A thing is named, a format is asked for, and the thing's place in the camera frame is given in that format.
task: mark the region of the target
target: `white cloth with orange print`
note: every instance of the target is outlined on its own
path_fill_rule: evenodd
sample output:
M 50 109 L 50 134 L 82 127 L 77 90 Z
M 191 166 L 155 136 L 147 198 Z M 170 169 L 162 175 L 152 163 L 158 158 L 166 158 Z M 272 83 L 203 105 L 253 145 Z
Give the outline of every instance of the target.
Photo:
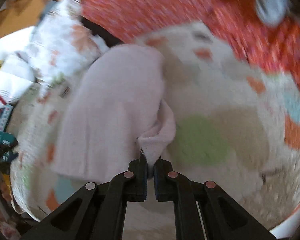
M 43 89 L 89 67 L 108 49 L 102 38 L 92 36 L 82 25 L 80 14 L 80 0 L 60 0 L 44 17 L 25 49 Z

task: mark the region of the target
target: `pink fabric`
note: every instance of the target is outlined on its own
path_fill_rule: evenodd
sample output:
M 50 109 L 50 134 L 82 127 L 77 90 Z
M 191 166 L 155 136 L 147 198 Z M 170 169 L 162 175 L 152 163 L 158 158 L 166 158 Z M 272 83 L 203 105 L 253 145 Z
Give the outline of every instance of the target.
M 65 114 L 53 170 L 104 183 L 126 171 L 140 147 L 153 166 L 175 135 L 162 63 L 156 49 L 132 44 L 98 59 Z

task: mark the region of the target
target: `screw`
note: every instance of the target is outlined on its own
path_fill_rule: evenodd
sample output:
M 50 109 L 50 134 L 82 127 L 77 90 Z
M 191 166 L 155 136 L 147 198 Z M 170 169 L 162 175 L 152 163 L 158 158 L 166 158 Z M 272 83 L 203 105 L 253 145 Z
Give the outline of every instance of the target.
M 95 187 L 96 187 L 96 184 L 93 183 L 93 182 L 88 182 L 88 183 L 86 184 L 86 189 L 87 189 L 87 190 L 92 190 L 92 189 L 94 189 Z
M 214 188 L 215 186 L 216 186 L 216 184 L 211 180 L 206 182 L 206 187 L 208 187 L 208 188 Z
M 175 171 L 170 171 L 170 172 L 168 173 L 168 176 L 169 176 L 170 178 L 176 178 L 176 177 L 178 176 L 178 173 L 175 172 Z
M 123 175 L 129 179 L 132 178 L 134 174 L 132 171 L 126 171 Z

